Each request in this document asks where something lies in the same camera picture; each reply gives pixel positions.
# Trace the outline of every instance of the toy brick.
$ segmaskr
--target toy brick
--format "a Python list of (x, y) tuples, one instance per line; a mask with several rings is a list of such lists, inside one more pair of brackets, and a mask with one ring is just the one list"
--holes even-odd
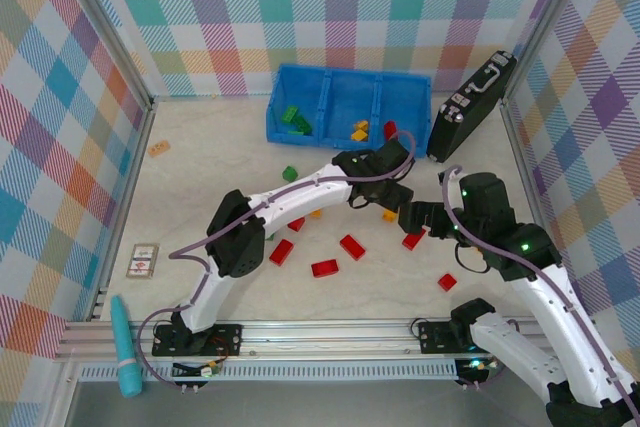
[(390, 120), (386, 124), (384, 124), (384, 140), (389, 140), (393, 134), (398, 131), (396, 127), (396, 123), (393, 120)]
[(298, 171), (287, 165), (287, 168), (282, 171), (282, 178), (287, 182), (293, 182), (298, 178)]
[(396, 220), (397, 216), (398, 216), (398, 214), (396, 214), (395, 212), (393, 212), (391, 210), (387, 210), (387, 209), (384, 209), (384, 213), (382, 214), (382, 218), (384, 220), (386, 220), (387, 222), (393, 222), (394, 220)]
[(269, 260), (277, 266), (281, 266), (292, 250), (293, 243), (286, 239), (282, 239), (275, 250), (271, 253)]
[(304, 225), (304, 217), (300, 217), (298, 220), (294, 220), (293, 222), (289, 222), (287, 226), (296, 232), (300, 232), (300, 229)]
[(338, 262), (336, 262), (336, 259), (325, 260), (323, 262), (311, 264), (311, 271), (313, 272), (313, 276), (316, 279), (335, 274), (338, 272), (338, 270), (340, 269), (338, 268)]
[(356, 125), (353, 126), (354, 130), (363, 130), (364, 132), (369, 132), (369, 121), (361, 120)]
[(353, 260), (359, 260), (366, 252), (364, 247), (362, 247), (360, 243), (350, 235), (346, 235), (340, 241), (340, 245), (351, 257), (353, 257)]
[(290, 124), (297, 113), (298, 108), (295, 105), (290, 105), (289, 107), (287, 107), (287, 110), (285, 110), (284, 115), (282, 116), (282, 121)]
[(299, 131), (303, 132), (304, 135), (311, 134), (311, 124), (300, 114), (296, 114), (291, 123), (295, 125)]
[(445, 292), (449, 292), (451, 288), (457, 283), (458, 281), (451, 274), (444, 274), (438, 281), (438, 284), (444, 289)]
[(149, 147), (148, 152), (151, 157), (155, 157), (157, 155), (164, 154), (170, 148), (171, 146), (169, 145), (169, 141), (162, 140), (157, 144), (154, 144), (151, 147)]
[(422, 239), (422, 237), (424, 237), (424, 234), (426, 233), (427, 231), (422, 229), (419, 234), (409, 234), (402, 241), (402, 245), (404, 245), (409, 250), (413, 250), (416, 245), (418, 245), (418, 242), (420, 242), (420, 239)]
[(356, 130), (353, 134), (351, 134), (351, 140), (355, 140), (358, 142), (363, 142), (367, 140), (369, 135), (364, 130)]

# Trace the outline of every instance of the white floor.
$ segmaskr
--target white floor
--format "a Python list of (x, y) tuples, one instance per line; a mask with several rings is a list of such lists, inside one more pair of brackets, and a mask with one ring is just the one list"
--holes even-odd
[[(435, 109), (443, 98), (434, 98)], [(102, 320), (110, 318), (108, 300), (121, 294), (133, 320), (151, 311), (175, 306), (199, 280), (194, 262), (171, 261), (167, 255), (205, 237), (205, 230), (222, 197), (230, 190), (244, 194), (283, 185), (281, 173), (293, 165), (301, 176), (330, 162), (335, 150), (269, 144), (265, 139), (268, 97), (218, 98), (199, 102), (170, 102), (159, 106), (149, 145), (168, 140), (171, 149), (145, 157), (129, 218), (109, 285)], [(446, 164), (462, 164), (465, 171), (490, 171), (505, 181), (518, 219), (531, 213), (499, 113), (477, 129)], [(437, 173), (442, 165), (419, 160), (403, 182), (414, 189), (414, 200), (441, 198)], [(222, 306), (220, 319), (303, 320), (376, 319), (448, 316), (467, 300), (483, 297), (505, 315), (527, 315), (527, 310), (496, 272), (477, 275), (454, 261), (453, 241), (424, 237), (413, 252), (401, 243), (397, 223), (381, 218), (382, 209), (348, 205), (325, 209), (322, 219), (308, 218), (299, 233), (285, 228), (267, 242), (265, 262), (242, 278)], [(338, 244), (352, 234), (367, 249), (355, 262)], [(287, 238), (295, 248), (282, 267), (268, 260), (278, 241)], [(125, 276), (135, 243), (160, 244), (151, 280)], [(204, 249), (197, 252), (205, 255)], [(310, 265), (335, 258), (336, 275), (315, 279)], [(472, 268), (484, 264), (476, 251), (464, 249)], [(437, 284), (445, 273), (458, 284), (445, 293)]]

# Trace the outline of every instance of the briefcase handle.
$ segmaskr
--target briefcase handle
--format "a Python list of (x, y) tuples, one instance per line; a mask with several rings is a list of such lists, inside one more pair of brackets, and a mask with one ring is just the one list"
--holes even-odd
[(471, 83), (469, 84), (469, 86), (468, 86), (466, 89), (464, 89), (464, 91), (465, 91), (467, 94), (470, 94), (472, 90), (473, 90), (474, 92), (477, 92), (478, 94), (481, 94), (481, 93), (483, 93), (483, 92), (486, 92), (486, 91), (487, 91), (487, 89), (488, 89), (489, 87), (491, 87), (491, 86), (493, 85), (493, 83), (494, 83), (496, 80), (498, 80), (498, 77), (500, 77), (500, 70), (499, 70), (495, 65), (493, 65), (493, 64), (489, 64), (489, 65), (487, 66), (487, 68), (486, 68), (486, 69), (484, 69), (484, 71), (485, 71), (485, 73), (487, 73), (487, 74), (488, 74), (490, 71), (493, 71), (493, 72), (495, 72), (495, 74), (494, 74), (494, 75), (493, 75), (489, 80), (487, 80), (487, 83), (486, 83), (486, 84), (484, 84), (484, 86), (483, 86), (483, 87), (478, 87), (476, 84), (474, 84), (473, 82), (471, 82)]

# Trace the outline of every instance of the checkered backdrop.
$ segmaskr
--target checkered backdrop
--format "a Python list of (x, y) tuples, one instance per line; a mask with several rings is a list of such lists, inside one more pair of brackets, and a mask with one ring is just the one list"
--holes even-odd
[(640, 0), (570, 0), (513, 113), (574, 286), (638, 379)]
[(81, 320), (142, 108), (76, 0), (0, 0), (0, 426), (35, 423)]
[(283, 62), (411, 71), (451, 91), (547, 0), (102, 0), (160, 95), (271, 91)]

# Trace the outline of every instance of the blue plastic bin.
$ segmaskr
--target blue plastic bin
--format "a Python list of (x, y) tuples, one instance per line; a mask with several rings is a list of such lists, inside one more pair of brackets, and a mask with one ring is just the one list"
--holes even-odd
[[(282, 122), (290, 105), (311, 124), (311, 135), (291, 134), (295, 126)], [(351, 134), (361, 120), (369, 121), (369, 137), (356, 142)], [(283, 64), (267, 108), (267, 140), (340, 150), (377, 149), (384, 144), (384, 124), (389, 120), (413, 134), (416, 157), (424, 157), (431, 131), (428, 77)], [(407, 139), (402, 143), (409, 147)]]

